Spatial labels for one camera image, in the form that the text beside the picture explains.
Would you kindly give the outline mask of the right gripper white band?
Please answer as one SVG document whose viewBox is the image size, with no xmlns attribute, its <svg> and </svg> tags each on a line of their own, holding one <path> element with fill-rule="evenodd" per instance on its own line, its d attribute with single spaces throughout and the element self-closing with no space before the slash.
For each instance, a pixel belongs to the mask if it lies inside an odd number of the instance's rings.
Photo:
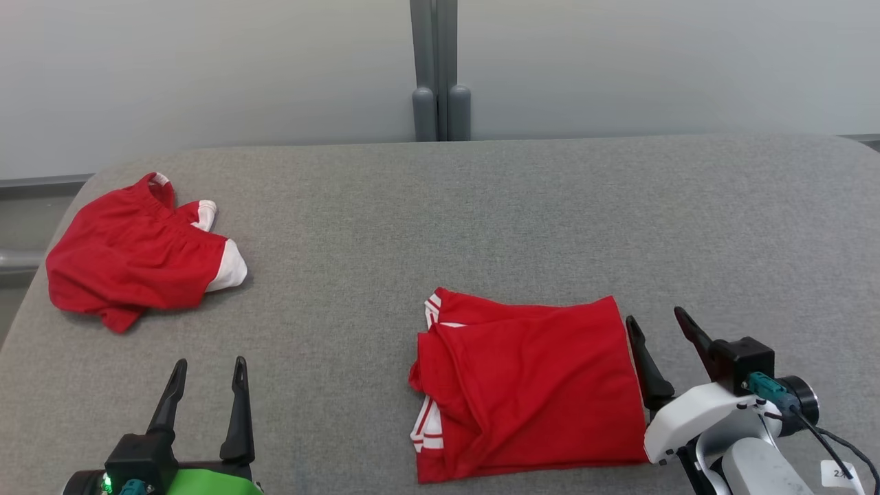
<svg viewBox="0 0 880 495">
<path fill-rule="evenodd" d="M 710 351 L 713 339 L 685 308 L 674 307 L 674 316 L 685 338 L 694 345 L 708 377 L 716 379 L 716 360 Z M 644 436 L 644 451 L 651 464 L 669 460 L 691 441 L 696 442 L 696 461 L 700 465 L 710 465 L 739 439 L 755 438 L 776 446 L 778 420 L 764 416 L 778 413 L 771 402 L 758 404 L 757 395 L 736 397 L 716 383 L 695 386 L 675 399 L 675 388 L 651 357 L 634 316 L 626 316 L 626 335 L 642 404 L 649 413 L 657 413 Z"/>
</svg>

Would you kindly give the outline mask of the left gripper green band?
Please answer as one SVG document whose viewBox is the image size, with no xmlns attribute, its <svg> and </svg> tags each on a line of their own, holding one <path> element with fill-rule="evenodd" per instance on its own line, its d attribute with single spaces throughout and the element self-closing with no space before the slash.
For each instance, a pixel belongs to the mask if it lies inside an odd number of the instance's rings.
<svg viewBox="0 0 880 495">
<path fill-rule="evenodd" d="M 180 358 L 164 386 L 148 435 L 174 433 L 178 404 L 184 395 L 188 360 Z M 264 494 L 254 481 L 250 464 L 255 460 L 254 424 L 248 382 L 248 367 L 243 356 L 236 357 L 232 384 L 232 411 L 226 437 L 220 449 L 221 461 L 180 463 L 167 494 Z"/>
</svg>

